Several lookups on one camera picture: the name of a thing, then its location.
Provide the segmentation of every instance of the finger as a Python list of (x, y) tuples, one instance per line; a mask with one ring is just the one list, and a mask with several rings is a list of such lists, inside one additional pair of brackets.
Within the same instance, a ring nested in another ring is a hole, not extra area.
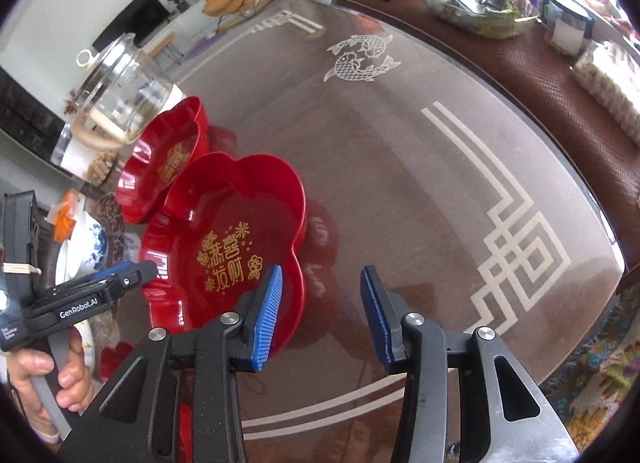
[(84, 377), (79, 382), (76, 382), (71, 386), (71, 388), (59, 391), (56, 396), (56, 401), (63, 409), (66, 409), (72, 404), (81, 403), (89, 392), (90, 387), (91, 382), (89, 380), (89, 373), (86, 373)]
[(6, 360), (7, 372), (25, 410), (46, 417), (42, 403), (33, 385), (31, 375), (46, 375), (53, 369), (53, 360), (46, 353), (32, 349), (19, 349)]
[(84, 398), (82, 398), (82, 401), (80, 403), (73, 403), (69, 406), (69, 410), (72, 413), (84, 411), (87, 407), (89, 407), (91, 400), (94, 399), (94, 387), (93, 385), (91, 385), (91, 382), (89, 382), (89, 384), (89, 390), (87, 391), (86, 395), (84, 395)]
[(82, 353), (82, 337), (76, 328), (69, 332), (69, 347), (75, 353)]
[(58, 373), (58, 383), (63, 389), (69, 389), (75, 383), (82, 380), (84, 374), (87, 373), (84, 365), (84, 355), (70, 350), (66, 354), (66, 364)]

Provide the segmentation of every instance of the glass teapot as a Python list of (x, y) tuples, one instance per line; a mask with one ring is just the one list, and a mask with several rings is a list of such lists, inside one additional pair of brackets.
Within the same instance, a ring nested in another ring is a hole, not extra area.
[[(88, 49), (76, 57), (87, 68), (74, 99), (78, 113), (72, 133), (83, 144), (98, 150), (117, 150), (133, 143), (160, 112), (175, 106), (182, 91), (133, 43), (125, 33), (102, 52)], [(89, 118), (113, 139), (86, 128)]]

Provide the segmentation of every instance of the human hand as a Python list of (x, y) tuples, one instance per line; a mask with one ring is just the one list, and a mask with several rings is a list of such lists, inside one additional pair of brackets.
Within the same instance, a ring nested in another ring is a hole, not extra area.
[[(69, 352), (66, 364), (58, 372), (58, 383), (62, 388), (56, 402), (73, 413), (84, 411), (94, 397), (89, 369), (84, 365), (82, 338), (76, 328), (69, 330)], [(53, 359), (46, 353), (28, 348), (12, 351), (6, 360), (9, 379), (20, 396), (22, 407), (32, 427), (46, 435), (55, 435), (56, 429), (49, 414), (42, 406), (31, 376), (43, 376), (53, 370)]]
[(627, 38), (631, 38), (631, 34), (634, 32), (634, 27), (631, 26), (631, 23), (628, 20), (613, 17), (607, 17), (607, 20), (614, 28), (622, 33), (622, 35)]

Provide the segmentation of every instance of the metal pivot screw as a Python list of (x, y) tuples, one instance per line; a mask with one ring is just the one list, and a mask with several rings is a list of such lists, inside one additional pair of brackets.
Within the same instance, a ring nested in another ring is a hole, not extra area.
[(153, 328), (149, 331), (149, 339), (155, 341), (162, 340), (166, 337), (166, 329), (164, 328)]
[(487, 326), (482, 326), (478, 329), (478, 336), (483, 340), (493, 340), (495, 338), (495, 331)]
[(227, 311), (226, 313), (223, 313), (222, 315), (220, 315), (220, 322), (222, 322), (223, 324), (226, 324), (227, 326), (231, 326), (231, 324), (235, 324), (236, 322), (238, 322), (240, 319), (240, 316), (238, 315), (238, 313), (235, 313), (234, 311)]
[(411, 324), (412, 326), (421, 326), (424, 324), (424, 317), (419, 313), (407, 313), (404, 316), (404, 320), (407, 324)]

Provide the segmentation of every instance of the blue and white porcelain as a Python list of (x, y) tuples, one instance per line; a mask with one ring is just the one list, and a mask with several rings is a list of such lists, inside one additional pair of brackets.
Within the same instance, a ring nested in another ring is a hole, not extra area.
[(98, 221), (83, 212), (68, 240), (66, 274), (72, 279), (105, 267), (107, 239)]

